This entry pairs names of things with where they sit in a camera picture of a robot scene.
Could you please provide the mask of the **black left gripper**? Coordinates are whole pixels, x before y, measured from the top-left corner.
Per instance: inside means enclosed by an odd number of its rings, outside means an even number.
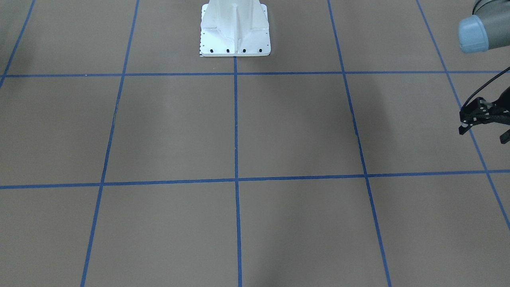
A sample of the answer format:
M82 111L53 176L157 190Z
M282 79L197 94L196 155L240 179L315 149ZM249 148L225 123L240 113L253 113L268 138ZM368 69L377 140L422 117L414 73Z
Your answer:
M491 119L488 118L488 116L492 116L492 120L497 123L509 125L510 88L505 89L499 98L492 103L487 102L482 97L475 98L467 105L461 107L459 116L461 121L459 134L461 136L467 133L473 126L491 123ZM501 144L506 144L508 142L510 142L510 130L504 132L500 136Z

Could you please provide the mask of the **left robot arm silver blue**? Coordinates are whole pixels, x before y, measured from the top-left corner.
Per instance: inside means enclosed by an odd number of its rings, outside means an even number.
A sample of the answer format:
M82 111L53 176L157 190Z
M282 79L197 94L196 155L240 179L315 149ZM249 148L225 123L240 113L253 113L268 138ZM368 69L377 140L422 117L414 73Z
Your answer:
M465 54L478 53L508 47L510 44L510 2L508 0L478 0L470 17L460 21L458 27L459 47ZM510 124L510 89L489 102L477 96L493 81L509 72L499 72L475 90L461 106L458 128L462 136L474 126L498 123Z

